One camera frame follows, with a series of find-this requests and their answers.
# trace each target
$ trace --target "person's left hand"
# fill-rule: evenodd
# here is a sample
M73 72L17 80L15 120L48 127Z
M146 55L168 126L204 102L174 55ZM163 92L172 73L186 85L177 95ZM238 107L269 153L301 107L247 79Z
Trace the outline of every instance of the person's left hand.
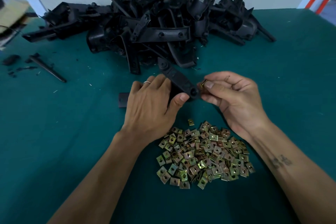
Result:
M148 82L133 82L128 97L125 122L121 132L133 135L144 143L163 137L174 124L178 110L189 99L177 94L168 106L171 81L163 74L150 76Z

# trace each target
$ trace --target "hand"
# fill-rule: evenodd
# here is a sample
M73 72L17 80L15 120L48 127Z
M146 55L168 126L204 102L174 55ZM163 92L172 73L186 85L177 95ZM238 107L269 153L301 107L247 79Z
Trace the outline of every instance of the hand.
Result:
M121 129L141 140L144 147L169 131L178 110L189 99L189 95L180 93L168 106L171 81L163 74L150 76L147 81L151 83L133 82Z
M250 141L256 129L270 123L254 81L229 71L208 74L204 79L208 81L202 99L217 105L241 138Z

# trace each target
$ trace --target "black cable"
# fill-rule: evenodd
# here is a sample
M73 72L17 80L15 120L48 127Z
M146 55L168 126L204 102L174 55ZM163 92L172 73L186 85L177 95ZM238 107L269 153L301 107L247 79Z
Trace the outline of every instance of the black cable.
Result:
M16 31L16 30L14 30L14 29L12 29L12 28L10 28L10 27L7 27L7 26L0 25L0 27L8 28L8 29L10 29L10 30L12 30L12 31L15 31L16 33L19 33L19 31Z

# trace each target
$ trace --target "forearm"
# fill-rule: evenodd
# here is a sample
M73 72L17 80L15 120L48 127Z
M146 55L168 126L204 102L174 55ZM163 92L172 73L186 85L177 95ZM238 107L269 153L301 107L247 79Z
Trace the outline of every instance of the forearm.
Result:
M302 223L336 219L336 183L274 124L249 142L265 161Z
M142 148L117 133L103 156L48 224L109 223Z

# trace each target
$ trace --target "fingernail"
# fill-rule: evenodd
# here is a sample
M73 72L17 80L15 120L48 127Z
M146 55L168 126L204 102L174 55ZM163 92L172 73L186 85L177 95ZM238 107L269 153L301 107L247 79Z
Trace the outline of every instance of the fingernail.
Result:
M212 86L213 86L213 82L206 81L206 82L204 83L204 86L206 86L208 89L211 89Z
M183 102L186 102L186 101L189 99L189 95L183 93L183 94L181 94L180 99L181 99Z

